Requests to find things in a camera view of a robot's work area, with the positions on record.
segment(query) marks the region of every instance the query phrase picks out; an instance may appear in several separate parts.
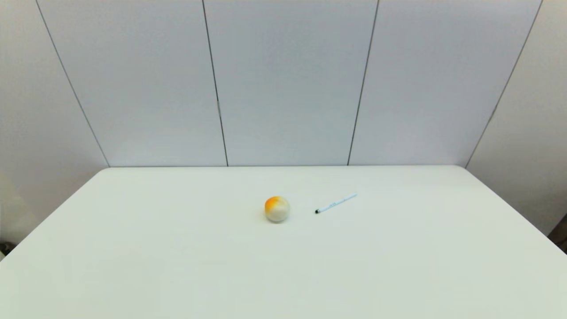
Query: ball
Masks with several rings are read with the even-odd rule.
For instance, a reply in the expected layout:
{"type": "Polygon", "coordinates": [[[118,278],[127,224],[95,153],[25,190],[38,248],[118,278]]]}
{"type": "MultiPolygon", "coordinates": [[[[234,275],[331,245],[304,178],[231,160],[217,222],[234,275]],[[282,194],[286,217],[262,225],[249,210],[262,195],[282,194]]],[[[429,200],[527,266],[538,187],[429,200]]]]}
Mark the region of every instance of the ball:
{"type": "Polygon", "coordinates": [[[269,198],[264,204],[266,217],[275,223],[284,221],[289,215],[289,209],[287,200],[280,196],[269,198]]]}

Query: white table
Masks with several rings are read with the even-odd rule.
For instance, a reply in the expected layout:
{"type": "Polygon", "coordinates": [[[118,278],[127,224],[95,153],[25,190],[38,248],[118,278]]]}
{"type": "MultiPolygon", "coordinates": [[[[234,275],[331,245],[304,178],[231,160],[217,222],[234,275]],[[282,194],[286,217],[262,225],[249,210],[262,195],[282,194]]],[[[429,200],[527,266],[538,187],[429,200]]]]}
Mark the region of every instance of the white table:
{"type": "Polygon", "coordinates": [[[108,169],[0,263],[0,317],[566,318],[567,257],[455,166],[108,169]]]}

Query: white backdrop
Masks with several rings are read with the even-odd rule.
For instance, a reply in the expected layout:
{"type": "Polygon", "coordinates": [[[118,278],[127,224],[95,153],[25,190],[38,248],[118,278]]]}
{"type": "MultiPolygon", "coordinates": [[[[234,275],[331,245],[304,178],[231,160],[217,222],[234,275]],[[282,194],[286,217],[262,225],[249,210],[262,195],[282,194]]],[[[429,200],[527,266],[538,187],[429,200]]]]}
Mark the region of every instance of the white backdrop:
{"type": "Polygon", "coordinates": [[[540,1],[38,4],[1,4],[0,170],[43,219],[108,165],[465,166],[540,1]]]}

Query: wall panel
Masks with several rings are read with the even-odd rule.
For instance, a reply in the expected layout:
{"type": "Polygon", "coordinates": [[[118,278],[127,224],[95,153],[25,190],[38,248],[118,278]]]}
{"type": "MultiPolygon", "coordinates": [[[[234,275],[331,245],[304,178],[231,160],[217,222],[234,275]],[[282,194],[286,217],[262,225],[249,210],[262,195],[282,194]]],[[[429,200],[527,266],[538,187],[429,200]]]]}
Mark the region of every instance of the wall panel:
{"type": "Polygon", "coordinates": [[[229,165],[346,165],[376,1],[205,8],[229,165]]]}
{"type": "Polygon", "coordinates": [[[226,165],[200,0],[40,0],[111,166],[226,165]]]}
{"type": "Polygon", "coordinates": [[[539,0],[381,0],[351,165],[466,165],[539,0]]]}

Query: white pen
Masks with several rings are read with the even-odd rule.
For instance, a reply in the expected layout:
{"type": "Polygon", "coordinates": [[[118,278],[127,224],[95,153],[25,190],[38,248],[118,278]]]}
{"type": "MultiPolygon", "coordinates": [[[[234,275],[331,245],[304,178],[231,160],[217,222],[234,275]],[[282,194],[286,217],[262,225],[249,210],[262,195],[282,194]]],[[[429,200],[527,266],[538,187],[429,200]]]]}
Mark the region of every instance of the white pen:
{"type": "Polygon", "coordinates": [[[347,196],[347,197],[345,197],[345,198],[343,198],[343,199],[339,199],[338,201],[329,204],[328,206],[325,206],[325,207],[323,207],[323,208],[317,209],[317,210],[315,211],[315,213],[318,214],[318,213],[320,213],[320,212],[324,212],[324,211],[328,210],[328,209],[331,208],[331,207],[335,207],[335,206],[339,205],[340,203],[345,202],[345,201],[347,201],[347,200],[349,200],[349,199],[355,197],[356,195],[358,195],[358,194],[352,193],[352,194],[350,194],[349,196],[347,196]]]}

